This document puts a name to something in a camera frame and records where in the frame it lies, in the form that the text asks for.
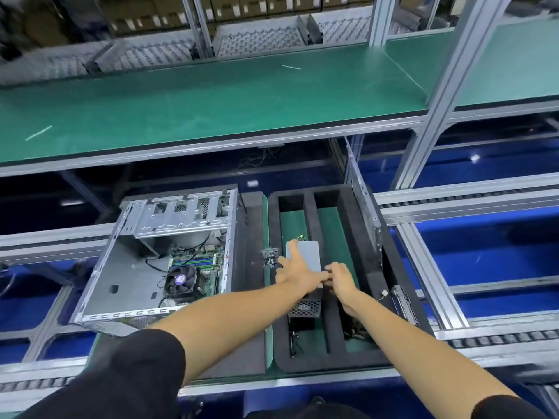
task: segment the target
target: person's left hand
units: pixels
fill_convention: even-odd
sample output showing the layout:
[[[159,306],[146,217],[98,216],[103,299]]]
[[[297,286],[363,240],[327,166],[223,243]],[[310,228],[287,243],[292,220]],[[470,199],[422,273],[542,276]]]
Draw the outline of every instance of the person's left hand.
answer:
[[[282,267],[276,270],[276,283],[290,282],[303,297],[316,289],[321,282],[332,278],[329,272],[313,272],[309,270],[307,263],[299,253],[297,248],[297,240],[292,239],[287,243],[291,258],[287,259],[280,256],[278,263]]]

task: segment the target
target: black sleeve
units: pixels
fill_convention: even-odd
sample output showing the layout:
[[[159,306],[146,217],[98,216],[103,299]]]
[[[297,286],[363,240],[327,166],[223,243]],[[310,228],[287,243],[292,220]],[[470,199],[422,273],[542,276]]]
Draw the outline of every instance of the black sleeve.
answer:
[[[18,419],[172,418],[185,367],[185,351],[173,335],[138,331]]]
[[[512,395],[493,395],[480,401],[472,419],[547,419],[540,409]]]

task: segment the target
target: black fan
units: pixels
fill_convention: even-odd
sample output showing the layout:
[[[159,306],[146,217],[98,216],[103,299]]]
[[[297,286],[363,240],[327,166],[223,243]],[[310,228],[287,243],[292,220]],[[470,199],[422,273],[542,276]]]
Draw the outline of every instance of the black fan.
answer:
[[[174,267],[165,281],[165,296],[167,298],[198,300],[204,294],[199,288],[199,271],[196,266],[185,265]]]

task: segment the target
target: person's right arm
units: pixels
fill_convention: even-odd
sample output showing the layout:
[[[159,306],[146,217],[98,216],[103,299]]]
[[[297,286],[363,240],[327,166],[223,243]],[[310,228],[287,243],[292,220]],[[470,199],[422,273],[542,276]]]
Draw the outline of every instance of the person's right arm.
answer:
[[[493,395],[516,402],[517,395],[482,367],[359,291],[346,265],[335,262],[326,269],[344,310],[365,326],[435,418],[470,419],[474,408]]]

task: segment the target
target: forearm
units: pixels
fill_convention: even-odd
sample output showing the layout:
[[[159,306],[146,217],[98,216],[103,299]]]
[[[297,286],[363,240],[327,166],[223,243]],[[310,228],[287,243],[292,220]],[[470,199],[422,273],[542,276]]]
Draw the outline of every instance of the forearm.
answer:
[[[304,294],[291,283],[204,298],[152,325],[173,334],[186,355],[184,383],[284,315]]]
[[[469,419],[479,401],[515,395],[483,368],[359,292],[351,307],[415,394],[437,419]]]

